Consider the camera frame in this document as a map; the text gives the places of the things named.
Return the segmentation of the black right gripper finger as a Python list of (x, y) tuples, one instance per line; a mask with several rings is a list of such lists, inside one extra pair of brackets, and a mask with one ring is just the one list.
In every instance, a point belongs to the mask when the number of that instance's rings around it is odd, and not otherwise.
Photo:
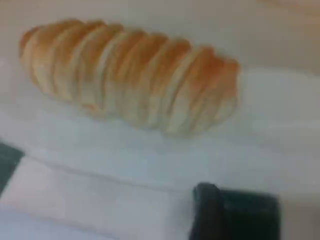
[(221, 191), (208, 182), (197, 184), (193, 191), (194, 219), (190, 240), (223, 239), (223, 200)]

